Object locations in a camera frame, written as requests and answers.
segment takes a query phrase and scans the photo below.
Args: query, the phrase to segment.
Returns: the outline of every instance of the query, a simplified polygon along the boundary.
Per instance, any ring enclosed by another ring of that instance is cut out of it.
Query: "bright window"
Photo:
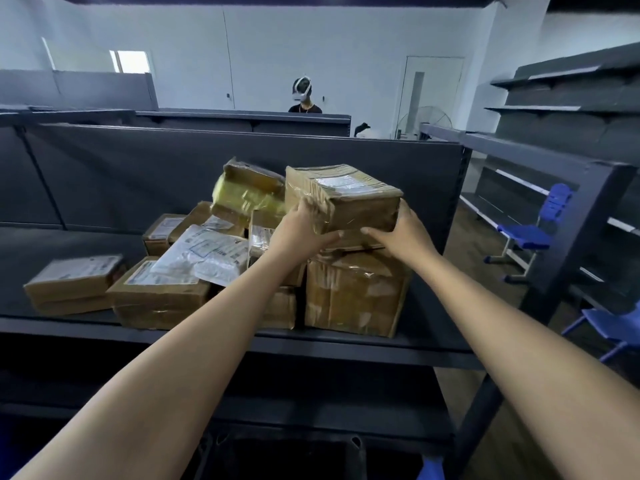
[[[141,50],[110,50],[109,52],[116,72],[127,74],[151,72],[146,52]]]

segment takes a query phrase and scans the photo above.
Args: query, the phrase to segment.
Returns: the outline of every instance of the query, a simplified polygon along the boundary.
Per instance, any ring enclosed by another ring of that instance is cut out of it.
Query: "hand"
[[[342,236],[342,231],[318,235],[314,232],[313,222],[313,209],[306,199],[300,200],[274,231],[267,254],[286,259],[287,265],[293,268]]]
[[[393,256],[409,267],[412,267],[412,263],[422,251],[438,254],[424,224],[420,222],[418,216],[409,208],[404,199],[400,199],[398,220],[393,231],[383,232],[372,227],[363,227],[361,232],[372,236],[384,245]]]

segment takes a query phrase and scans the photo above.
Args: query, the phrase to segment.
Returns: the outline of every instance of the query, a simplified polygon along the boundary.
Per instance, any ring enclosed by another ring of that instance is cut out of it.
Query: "person's right arm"
[[[402,201],[393,232],[364,228],[427,282],[568,480],[640,476],[640,392],[440,256]]]

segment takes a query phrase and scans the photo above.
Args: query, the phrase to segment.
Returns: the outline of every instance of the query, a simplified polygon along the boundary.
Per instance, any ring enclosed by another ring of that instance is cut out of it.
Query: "person wearing vr headset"
[[[300,103],[291,106],[289,112],[322,112],[322,109],[311,102],[311,79],[306,75],[293,83],[292,95],[293,101]]]

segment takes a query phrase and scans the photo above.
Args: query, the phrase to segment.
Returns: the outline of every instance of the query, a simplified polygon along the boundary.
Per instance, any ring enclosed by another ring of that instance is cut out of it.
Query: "person's left arm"
[[[264,256],[119,371],[14,479],[179,479],[268,301],[338,238],[314,233],[302,201]]]

